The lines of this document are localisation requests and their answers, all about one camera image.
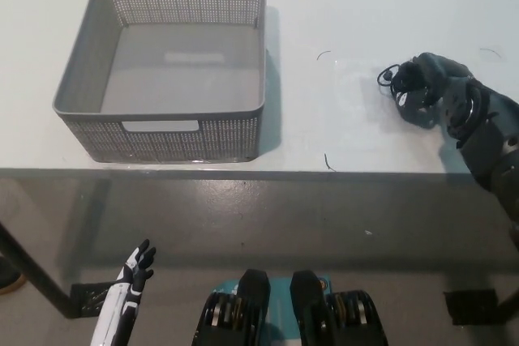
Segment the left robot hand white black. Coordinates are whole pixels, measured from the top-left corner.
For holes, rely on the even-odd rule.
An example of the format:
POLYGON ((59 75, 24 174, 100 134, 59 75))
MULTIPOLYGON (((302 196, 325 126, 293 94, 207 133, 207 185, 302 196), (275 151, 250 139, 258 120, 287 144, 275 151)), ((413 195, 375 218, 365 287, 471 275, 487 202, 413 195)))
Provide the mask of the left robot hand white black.
POLYGON ((145 239, 130 254, 108 289, 92 335, 92 346, 128 345, 145 284, 153 276, 151 266, 156 252, 145 239))

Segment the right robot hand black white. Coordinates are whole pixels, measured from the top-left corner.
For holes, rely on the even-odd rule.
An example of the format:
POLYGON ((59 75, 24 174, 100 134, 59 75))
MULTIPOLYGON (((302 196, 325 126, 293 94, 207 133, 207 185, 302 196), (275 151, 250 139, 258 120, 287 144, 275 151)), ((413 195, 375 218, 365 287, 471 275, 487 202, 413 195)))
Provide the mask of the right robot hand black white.
POLYGON ((483 85, 467 66, 433 53, 402 63, 390 91, 398 113, 416 126, 432 128, 441 119, 450 137, 465 142, 480 121, 483 85))

